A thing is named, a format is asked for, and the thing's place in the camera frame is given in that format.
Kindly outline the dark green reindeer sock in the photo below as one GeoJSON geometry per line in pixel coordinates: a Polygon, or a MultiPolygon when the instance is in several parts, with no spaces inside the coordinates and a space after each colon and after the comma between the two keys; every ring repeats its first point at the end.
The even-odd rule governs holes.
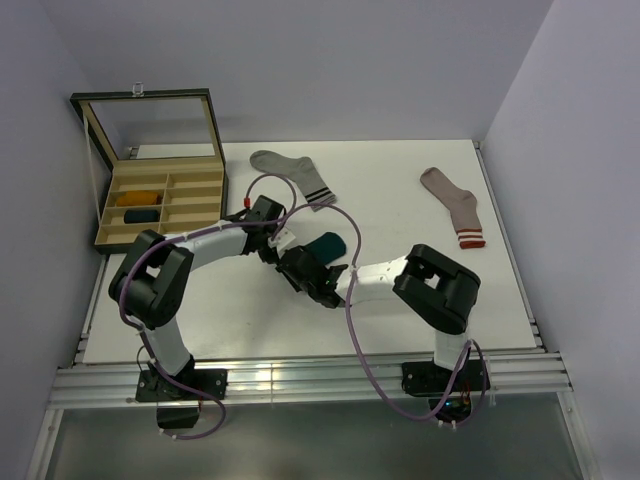
{"type": "Polygon", "coordinates": [[[326,232],[304,247],[322,265],[329,265],[342,258],[347,251],[344,240],[335,232],[326,232]]]}

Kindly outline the navy santa sock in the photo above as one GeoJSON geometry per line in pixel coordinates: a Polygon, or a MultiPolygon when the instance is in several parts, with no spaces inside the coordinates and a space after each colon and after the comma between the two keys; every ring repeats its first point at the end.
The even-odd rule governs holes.
{"type": "Polygon", "coordinates": [[[123,222],[129,224],[157,223],[160,212],[154,209],[127,210],[123,216],[123,222]]]}

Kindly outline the mustard yellow sock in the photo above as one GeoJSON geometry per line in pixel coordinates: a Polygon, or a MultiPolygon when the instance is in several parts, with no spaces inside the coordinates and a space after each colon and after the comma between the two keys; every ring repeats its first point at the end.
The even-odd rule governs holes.
{"type": "Polygon", "coordinates": [[[116,207],[153,206],[162,202],[162,196],[153,191],[127,191],[115,200],[116,207]]]}

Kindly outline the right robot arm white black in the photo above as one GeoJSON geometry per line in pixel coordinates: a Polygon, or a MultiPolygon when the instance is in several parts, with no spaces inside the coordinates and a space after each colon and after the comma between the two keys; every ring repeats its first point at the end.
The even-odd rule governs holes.
{"type": "Polygon", "coordinates": [[[296,291],[330,308],[399,299],[435,330],[433,378],[452,390],[468,374],[467,327],[481,286],[480,277],[435,249],[416,244],[395,260],[362,267],[323,265],[306,247],[287,250],[276,270],[296,291]]]}

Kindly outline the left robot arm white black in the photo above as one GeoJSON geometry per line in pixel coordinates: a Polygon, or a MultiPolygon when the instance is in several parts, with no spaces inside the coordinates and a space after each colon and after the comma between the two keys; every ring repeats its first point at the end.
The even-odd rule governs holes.
{"type": "Polygon", "coordinates": [[[192,271],[215,261],[260,253],[276,257],[269,238],[285,207],[259,196],[252,207],[213,225],[182,234],[138,234],[109,285],[121,319],[143,337],[151,359],[163,370],[159,388],[183,399],[195,386],[193,356],[184,345],[176,315],[192,271]]]}

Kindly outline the grey striped sock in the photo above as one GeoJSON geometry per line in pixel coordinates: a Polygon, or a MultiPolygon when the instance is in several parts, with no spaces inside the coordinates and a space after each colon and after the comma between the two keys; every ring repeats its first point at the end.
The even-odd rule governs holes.
{"type": "Polygon", "coordinates": [[[318,211],[337,202],[337,196],[322,179],[309,157],[291,158],[273,151],[259,150],[249,157],[250,164],[260,172],[277,174],[291,180],[305,200],[318,211]]]}

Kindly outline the black compartment box beige lining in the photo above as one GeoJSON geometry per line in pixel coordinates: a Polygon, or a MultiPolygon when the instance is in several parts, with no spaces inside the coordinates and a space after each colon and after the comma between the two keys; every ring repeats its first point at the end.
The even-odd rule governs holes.
{"type": "Polygon", "coordinates": [[[125,252],[137,235],[161,235],[208,226],[227,211],[228,174],[211,94],[206,88],[74,93],[70,103],[82,122],[89,155],[110,172],[107,185],[94,181],[95,249],[125,252]],[[116,207],[127,191],[153,191],[153,206],[116,207]],[[157,223],[123,222],[127,210],[154,209],[157,223]]]}

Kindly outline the taupe sock red cuff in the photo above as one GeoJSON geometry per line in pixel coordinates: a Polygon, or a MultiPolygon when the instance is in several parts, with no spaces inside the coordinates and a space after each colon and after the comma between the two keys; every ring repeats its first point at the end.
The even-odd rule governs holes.
{"type": "Polygon", "coordinates": [[[420,183],[448,210],[462,250],[486,246],[477,215],[477,199],[471,191],[456,186],[436,167],[426,169],[420,176],[420,183]]]}

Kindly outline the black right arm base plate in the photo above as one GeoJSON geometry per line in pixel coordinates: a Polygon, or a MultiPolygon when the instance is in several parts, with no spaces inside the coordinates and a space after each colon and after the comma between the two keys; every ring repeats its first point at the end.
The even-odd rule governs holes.
{"type": "MultiPolygon", "coordinates": [[[[450,379],[451,371],[437,366],[433,361],[404,362],[401,364],[402,390],[413,397],[441,396],[450,379]]],[[[479,360],[472,359],[457,374],[451,393],[481,392],[491,383],[479,360]]]]}

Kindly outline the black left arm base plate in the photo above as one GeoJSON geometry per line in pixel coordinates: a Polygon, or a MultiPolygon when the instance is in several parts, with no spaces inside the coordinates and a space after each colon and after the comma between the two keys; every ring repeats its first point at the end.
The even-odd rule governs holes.
{"type": "MultiPolygon", "coordinates": [[[[194,369],[177,375],[175,380],[218,400],[225,398],[227,386],[225,369],[194,369]]],[[[201,394],[185,391],[168,382],[155,369],[148,369],[143,370],[139,375],[135,400],[139,403],[152,403],[204,400],[204,397],[201,394]]]]}

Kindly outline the aluminium rail frame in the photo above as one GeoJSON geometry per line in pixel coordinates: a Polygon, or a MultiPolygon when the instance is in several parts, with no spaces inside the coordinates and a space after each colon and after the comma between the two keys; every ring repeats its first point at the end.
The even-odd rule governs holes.
{"type": "MultiPolygon", "coordinates": [[[[57,371],[51,399],[26,474],[44,479],[62,444],[65,414],[78,410],[132,407],[132,367],[90,365],[84,360],[86,344],[97,311],[98,296],[106,278],[107,260],[101,261],[72,367],[57,371]]],[[[498,395],[548,394],[554,401],[554,418],[582,479],[597,479],[600,471],[584,431],[573,387],[560,353],[539,343],[533,350],[494,351],[485,356],[492,387],[485,407],[494,410],[498,395]]],[[[372,400],[374,392],[354,356],[304,357],[268,361],[230,361],[228,389],[231,404],[274,407],[278,404],[311,404],[372,400]]]]}

